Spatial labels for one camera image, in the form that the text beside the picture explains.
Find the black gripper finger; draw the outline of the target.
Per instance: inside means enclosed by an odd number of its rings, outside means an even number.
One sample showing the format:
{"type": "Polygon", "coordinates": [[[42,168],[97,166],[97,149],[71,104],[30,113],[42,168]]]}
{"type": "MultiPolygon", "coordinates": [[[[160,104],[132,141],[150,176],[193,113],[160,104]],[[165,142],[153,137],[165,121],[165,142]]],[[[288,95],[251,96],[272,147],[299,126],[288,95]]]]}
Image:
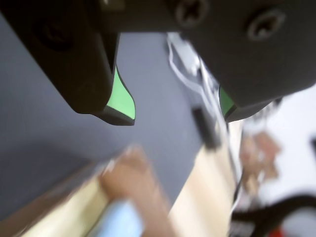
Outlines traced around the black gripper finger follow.
{"type": "Polygon", "coordinates": [[[132,126],[135,102],[119,75],[119,34],[107,33],[102,0],[3,0],[0,11],[78,114],[132,126]]]}
{"type": "Polygon", "coordinates": [[[240,108],[316,82],[313,0],[179,0],[177,22],[240,108]]]}

